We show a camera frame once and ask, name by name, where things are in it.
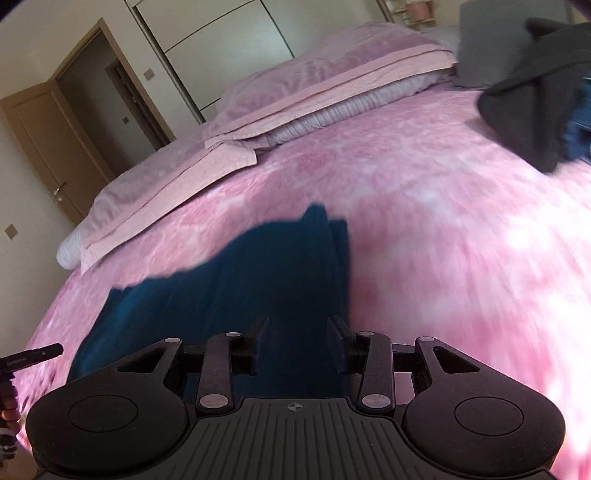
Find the blue fabric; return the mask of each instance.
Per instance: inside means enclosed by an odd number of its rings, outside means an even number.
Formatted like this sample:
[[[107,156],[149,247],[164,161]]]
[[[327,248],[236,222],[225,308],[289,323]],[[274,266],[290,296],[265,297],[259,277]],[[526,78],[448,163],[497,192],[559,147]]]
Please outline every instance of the blue fabric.
[[[566,124],[564,145],[568,160],[581,159],[589,163],[591,154],[591,81],[585,79],[579,92],[577,106]]]
[[[347,318],[349,240],[343,220],[311,206],[233,240],[207,263],[112,290],[80,346],[69,381],[167,337],[186,345],[271,318],[259,375],[235,377],[241,397],[334,397],[344,391],[326,345],[326,319]]]

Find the round pad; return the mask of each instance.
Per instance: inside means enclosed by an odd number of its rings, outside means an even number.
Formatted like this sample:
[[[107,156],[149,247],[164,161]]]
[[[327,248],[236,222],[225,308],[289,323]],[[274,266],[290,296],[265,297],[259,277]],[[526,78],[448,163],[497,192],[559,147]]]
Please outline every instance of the round pad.
[[[404,412],[410,442],[463,475],[524,475],[547,467],[564,439],[548,399],[501,374],[440,374]]]
[[[61,476],[136,472],[171,452],[186,427],[183,402],[161,379],[114,371],[54,390],[27,418],[35,457]]]
[[[87,432],[112,432],[129,425],[138,416],[138,407],[128,398],[97,395],[76,403],[70,410],[72,425]]]
[[[456,420],[470,432],[498,437],[521,427],[523,414],[516,405],[501,398],[477,397],[456,407]]]

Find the pink bedspread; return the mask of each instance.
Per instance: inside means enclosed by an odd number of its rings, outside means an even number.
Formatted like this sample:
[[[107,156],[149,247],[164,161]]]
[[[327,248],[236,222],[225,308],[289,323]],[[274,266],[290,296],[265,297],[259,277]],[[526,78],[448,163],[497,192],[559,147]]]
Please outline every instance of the pink bedspread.
[[[18,375],[24,411],[64,384],[111,287],[322,202],[349,224],[353,328],[436,336],[545,394],[567,422],[554,473],[590,478],[591,167],[536,172],[491,140],[475,97],[428,91],[282,145],[75,271],[29,345],[65,353]]]

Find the light switch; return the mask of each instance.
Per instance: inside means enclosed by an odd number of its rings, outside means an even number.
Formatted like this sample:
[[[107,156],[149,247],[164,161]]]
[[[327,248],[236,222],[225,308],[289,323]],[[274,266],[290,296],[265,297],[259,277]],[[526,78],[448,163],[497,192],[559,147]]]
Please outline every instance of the light switch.
[[[14,237],[16,237],[18,231],[17,231],[17,228],[13,224],[10,224],[6,227],[6,230],[4,230],[4,233],[6,234],[8,239],[12,240]]]

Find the ribbed black plate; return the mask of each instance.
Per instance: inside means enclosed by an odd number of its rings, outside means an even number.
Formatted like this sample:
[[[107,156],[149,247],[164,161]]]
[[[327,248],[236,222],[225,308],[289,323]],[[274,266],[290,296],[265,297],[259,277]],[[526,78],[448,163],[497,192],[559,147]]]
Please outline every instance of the ribbed black plate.
[[[42,480],[60,477],[45,473]],[[342,398],[247,399],[235,413],[197,422],[169,458],[128,480],[451,480],[417,456],[387,419]],[[549,480],[538,473],[532,480]]]

